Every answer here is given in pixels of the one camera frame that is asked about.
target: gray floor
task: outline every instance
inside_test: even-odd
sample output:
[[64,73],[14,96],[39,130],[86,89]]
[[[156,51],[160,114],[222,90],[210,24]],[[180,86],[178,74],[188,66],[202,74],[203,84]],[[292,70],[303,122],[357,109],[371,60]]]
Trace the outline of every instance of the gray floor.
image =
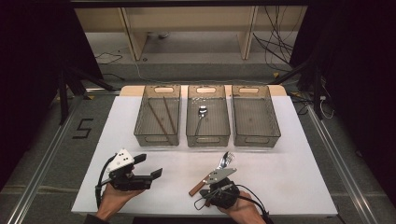
[[[223,84],[250,83],[262,84],[274,80],[273,66],[288,69],[279,60],[266,55],[254,40],[251,54],[247,61],[241,60],[239,47],[234,33],[171,33],[165,39],[150,34],[145,46],[142,60],[133,63],[123,35],[120,34],[87,34],[96,55],[110,52],[122,55],[120,60],[110,64],[101,64],[105,81],[115,87],[125,85],[148,84],[153,82],[176,82],[180,84],[195,83],[205,80],[207,83],[217,81]],[[295,34],[288,39],[292,44]],[[118,56],[103,55],[99,63],[108,63]],[[284,83],[287,91],[297,91],[295,87],[298,76]],[[87,88],[95,86],[84,83]],[[69,103],[77,105],[65,136],[57,153],[49,164],[42,182],[22,223],[82,223],[84,217],[70,212],[76,199],[79,186],[90,164],[92,154],[106,123],[107,114],[117,94],[102,91],[89,92],[91,99],[82,100],[79,104],[70,94]],[[295,103],[296,112],[305,112],[302,103]],[[332,109],[325,105],[325,110]],[[334,204],[339,209],[342,219],[348,223],[365,223],[359,209],[353,203],[343,179],[339,175],[332,158],[318,133],[317,127],[309,112],[300,115],[300,122],[312,148],[324,181],[329,189]],[[82,119],[92,119],[84,123],[91,128],[87,138],[76,139],[84,133],[78,131]],[[47,118],[42,123],[32,149],[27,151],[15,169],[7,185],[0,194],[0,223],[7,223],[9,216],[17,205],[19,198],[35,175],[40,162],[47,155],[52,138],[60,129],[60,102],[54,99],[49,107]],[[324,119],[323,124],[329,131],[337,146],[347,169],[352,174],[364,198],[369,203],[377,223],[396,223],[396,210],[387,195],[376,182],[364,160],[356,154],[346,128],[340,118]],[[112,223],[131,223],[132,217],[114,217]],[[340,218],[323,217],[273,217],[275,223],[342,223]],[[136,219],[134,223],[219,223],[218,220],[201,219]]]

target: aluminum rail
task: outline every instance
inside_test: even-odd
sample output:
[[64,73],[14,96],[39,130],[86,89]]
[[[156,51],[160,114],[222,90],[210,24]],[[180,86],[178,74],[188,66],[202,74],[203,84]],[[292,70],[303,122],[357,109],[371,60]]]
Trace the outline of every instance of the aluminum rail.
[[17,204],[15,205],[10,217],[7,220],[7,224],[22,223],[25,218],[30,205],[35,198],[38,188],[40,187],[44,177],[52,164],[52,161],[59,149],[60,144],[64,140],[66,131],[68,130],[71,120],[73,119],[78,106],[82,102],[83,96],[76,96],[73,100],[73,104],[70,106],[70,115],[66,119],[63,125],[59,126],[58,131],[53,137],[49,147],[38,165],[35,174],[30,180],[29,184],[26,186],[22,196],[19,198]]
[[355,207],[361,216],[361,220],[365,224],[377,224],[378,221],[375,218],[373,210],[370,207],[370,204],[366,200],[365,196],[363,195],[361,189],[359,188],[358,184],[356,183],[355,179],[353,178],[352,173],[349,171],[346,162],[343,159],[340,151],[337,148],[337,145],[332,140],[332,137],[327,130],[323,120],[319,120],[318,117],[315,115],[315,112],[312,106],[308,106],[309,116],[311,117],[312,121],[314,122],[317,131],[322,139],[329,155],[332,159],[332,162],[337,170],[338,174],[341,177],[341,180],[346,187],[346,191],[349,194],[352,202],[355,204]]

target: metal spoon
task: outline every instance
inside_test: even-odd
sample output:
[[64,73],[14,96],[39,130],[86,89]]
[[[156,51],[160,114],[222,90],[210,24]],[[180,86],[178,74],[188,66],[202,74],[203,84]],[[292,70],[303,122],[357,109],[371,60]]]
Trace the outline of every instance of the metal spoon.
[[195,136],[198,135],[199,129],[201,127],[201,121],[206,116],[206,114],[207,114],[206,105],[200,105],[198,108],[199,121],[198,121],[197,129],[195,130]]

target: transparent plastic bin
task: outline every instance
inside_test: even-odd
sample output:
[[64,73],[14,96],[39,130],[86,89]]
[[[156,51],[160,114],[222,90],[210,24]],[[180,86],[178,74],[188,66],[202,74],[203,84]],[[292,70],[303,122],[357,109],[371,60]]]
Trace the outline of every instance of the transparent plastic bin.
[[237,147],[274,147],[280,137],[268,86],[233,86],[233,126]]
[[180,86],[146,86],[134,135],[141,147],[178,146]]
[[[200,119],[198,111],[202,105],[207,113]],[[186,124],[189,147],[227,147],[230,132],[224,86],[189,86]]]

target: metal fork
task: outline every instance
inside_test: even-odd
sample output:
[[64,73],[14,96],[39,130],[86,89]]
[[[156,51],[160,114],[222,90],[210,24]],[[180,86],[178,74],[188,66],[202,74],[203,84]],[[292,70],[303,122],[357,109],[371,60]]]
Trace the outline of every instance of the metal fork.
[[[219,166],[216,169],[224,169],[227,167],[228,164],[233,160],[233,153],[231,152],[226,152],[223,157],[220,160]],[[190,190],[189,194],[190,196],[194,196],[200,190],[204,185],[207,179],[209,178],[209,175],[207,175],[201,182],[199,182],[192,190]]]

